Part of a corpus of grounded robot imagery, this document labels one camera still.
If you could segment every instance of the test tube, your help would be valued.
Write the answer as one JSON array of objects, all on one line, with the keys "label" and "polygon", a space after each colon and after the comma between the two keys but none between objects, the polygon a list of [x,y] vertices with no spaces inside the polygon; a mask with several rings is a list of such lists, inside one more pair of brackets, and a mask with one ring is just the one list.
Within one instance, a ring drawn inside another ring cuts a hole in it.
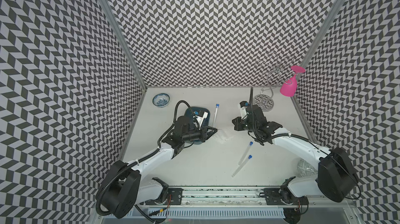
[{"label": "test tube", "polygon": [[244,154],[242,155],[242,157],[240,158],[240,161],[238,163],[238,165],[240,166],[240,164],[242,164],[242,162],[244,161],[244,159],[246,158],[247,153],[250,150],[250,147],[253,145],[253,142],[250,141],[250,144],[246,147],[246,150],[244,151]]},{"label": "test tube", "polygon": [[234,177],[234,176],[244,167],[244,165],[246,165],[247,161],[250,160],[251,157],[252,157],[252,156],[250,155],[245,161],[243,161],[242,165],[240,165],[240,166],[235,170],[235,172],[233,172],[232,177]]},{"label": "test tube", "polygon": [[216,105],[215,105],[214,120],[212,121],[211,127],[214,127],[215,120],[217,119],[217,111],[218,111],[219,106],[220,106],[219,104],[216,104]]}]

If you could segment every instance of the black cable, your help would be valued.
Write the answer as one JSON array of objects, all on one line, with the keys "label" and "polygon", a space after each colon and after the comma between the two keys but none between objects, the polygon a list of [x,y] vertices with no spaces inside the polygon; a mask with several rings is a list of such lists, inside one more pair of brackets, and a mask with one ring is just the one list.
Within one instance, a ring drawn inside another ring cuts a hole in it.
[{"label": "black cable", "polygon": [[261,135],[263,137],[259,136],[258,132],[258,127],[257,127],[257,122],[254,120],[254,111],[253,111],[253,87],[250,88],[250,99],[249,99],[249,104],[250,104],[250,109],[251,109],[251,114],[252,114],[252,121],[253,121],[253,133],[255,135],[255,140],[259,140],[261,145],[264,145],[263,142],[266,142],[265,140],[265,133],[262,133]]},{"label": "black cable", "polygon": [[190,144],[189,146],[187,146],[187,147],[184,147],[184,148],[188,148],[188,147],[191,147],[191,146],[193,146],[193,144],[194,144],[194,141],[193,141],[193,143],[192,143],[192,144]]},{"label": "black cable", "polygon": [[[192,115],[193,115],[193,116],[196,116],[196,115],[194,114],[194,112],[193,112],[192,107],[189,105],[189,103],[187,103],[186,101],[181,100],[181,101],[178,101],[177,104],[176,104],[176,106],[175,106],[175,111],[174,111],[174,123],[175,123],[175,121],[176,121],[176,114],[177,114],[177,111],[178,111],[178,106],[179,106],[179,104],[181,104],[181,103],[186,104],[186,106],[190,109],[190,112],[192,113]],[[199,123],[198,123],[198,121],[197,121],[196,118],[194,118],[194,122],[195,122],[196,125],[197,125],[197,129],[200,129],[200,125],[199,125]]]},{"label": "black cable", "polygon": [[[157,149],[156,149],[154,152],[152,152],[151,154],[149,154],[149,155],[147,155],[147,156],[145,156],[145,157],[143,157],[143,158],[140,158],[140,159],[139,159],[139,163],[142,163],[143,161],[145,161],[145,160],[147,160],[147,159],[153,157],[156,153],[158,153],[159,150],[160,150],[160,149],[157,148]],[[110,211],[103,211],[103,210],[101,209],[101,201],[102,201],[102,199],[103,199],[104,194],[107,192],[107,190],[110,188],[110,186],[111,186],[112,184],[114,184],[114,182],[117,181],[117,180],[120,178],[120,176],[121,176],[123,173],[125,173],[128,169],[130,169],[130,168],[132,168],[133,166],[136,166],[136,165],[137,165],[137,162],[134,161],[133,163],[131,163],[131,164],[129,164],[128,166],[124,167],[121,171],[119,171],[119,172],[117,173],[116,176],[114,176],[114,178],[111,179],[111,181],[109,181],[109,182],[107,183],[107,185],[106,185],[106,186],[103,188],[103,190],[99,193],[99,196],[97,197],[97,201],[96,201],[96,212],[97,212],[99,215],[101,215],[101,216],[106,216],[106,215],[111,214]]]},{"label": "black cable", "polygon": [[252,137],[254,140],[256,140],[257,138],[254,138],[253,136],[250,135],[250,131],[247,131],[247,134]]},{"label": "black cable", "polygon": [[302,213],[302,211],[303,211],[303,205],[301,205],[300,215],[303,215],[303,214],[305,214],[305,213],[308,211],[308,204],[307,204],[307,209],[306,209],[306,211],[304,211],[304,213]]},{"label": "black cable", "polygon": [[143,215],[146,219],[148,219],[149,221],[151,221],[153,223],[160,224],[160,223],[163,223],[165,221],[165,219],[163,219],[162,221],[152,219],[145,212],[143,212],[143,210],[138,205],[135,205],[135,207],[140,212],[141,215]]},{"label": "black cable", "polygon": [[175,125],[175,123],[173,123],[173,124],[167,129],[167,131],[165,131],[165,132],[162,134],[162,136],[160,136],[160,138],[159,138],[158,141],[157,141],[157,146],[158,146],[158,147],[161,147],[161,146],[160,146],[160,145],[161,145],[161,139],[162,139],[166,134],[168,134],[170,131],[172,131],[174,125]]}]

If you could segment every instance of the metal frame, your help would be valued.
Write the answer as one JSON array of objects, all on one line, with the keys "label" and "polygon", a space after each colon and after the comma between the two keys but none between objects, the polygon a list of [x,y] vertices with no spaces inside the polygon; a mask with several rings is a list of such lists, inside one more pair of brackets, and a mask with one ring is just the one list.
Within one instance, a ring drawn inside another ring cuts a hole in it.
[{"label": "metal frame", "polygon": [[117,37],[120,46],[122,47],[122,50],[125,52],[125,56],[132,68],[133,74],[135,74],[135,77],[139,82],[140,86],[146,89],[147,86],[143,81],[142,75],[140,74],[138,67],[136,66],[135,58],[133,57],[132,52],[129,50],[128,44],[125,41],[125,37],[123,36],[121,28],[118,26],[117,20],[111,10],[110,5],[108,4],[108,1],[107,0],[97,0],[97,1],[99,2],[101,8],[103,9],[104,15],[106,16],[106,19],[108,20],[111,28],[113,29],[114,34]]},{"label": "metal frame", "polygon": [[318,49],[318,46],[321,44],[323,41],[327,31],[332,25],[332,22],[335,20],[336,16],[340,12],[340,9],[342,8],[344,2],[346,0],[335,0],[332,8],[328,11],[327,16],[325,20],[322,22],[321,28],[318,31],[317,35],[315,36],[313,42],[311,43],[310,48],[308,49],[306,55],[303,58],[303,61],[301,62],[300,66],[303,68],[307,69],[308,64],[311,61],[311,58],[314,56],[315,52]]},{"label": "metal frame", "polygon": [[307,117],[304,114],[303,110],[301,109],[301,106],[297,100],[296,96],[291,97],[292,103],[294,105],[294,108],[296,109],[296,112],[300,118],[301,124],[304,127],[304,130],[306,131],[307,137],[310,141],[312,141],[315,144],[320,144],[318,143],[317,139],[315,138],[314,132],[310,126],[310,123],[308,123]]}]

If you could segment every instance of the patterned wall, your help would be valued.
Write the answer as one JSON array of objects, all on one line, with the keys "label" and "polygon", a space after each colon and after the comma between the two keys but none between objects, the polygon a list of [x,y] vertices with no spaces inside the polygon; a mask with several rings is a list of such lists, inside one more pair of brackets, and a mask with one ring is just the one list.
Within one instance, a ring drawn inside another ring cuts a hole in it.
[{"label": "patterned wall", "polygon": [[299,64],[334,2],[108,1],[148,86],[262,85],[256,61]]},{"label": "patterned wall", "polygon": [[317,139],[351,154],[367,223],[400,223],[399,1],[347,0],[298,94]]},{"label": "patterned wall", "polygon": [[97,1],[0,0],[0,62],[0,223],[83,223],[141,93]]}]

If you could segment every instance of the blue and white bowl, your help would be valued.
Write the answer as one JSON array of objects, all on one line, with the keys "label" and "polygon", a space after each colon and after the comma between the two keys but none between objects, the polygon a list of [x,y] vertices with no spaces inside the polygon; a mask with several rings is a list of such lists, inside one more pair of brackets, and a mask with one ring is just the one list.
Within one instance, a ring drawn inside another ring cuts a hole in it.
[{"label": "blue and white bowl", "polygon": [[170,101],[170,96],[166,93],[160,93],[153,98],[153,104],[157,107],[165,107]]}]

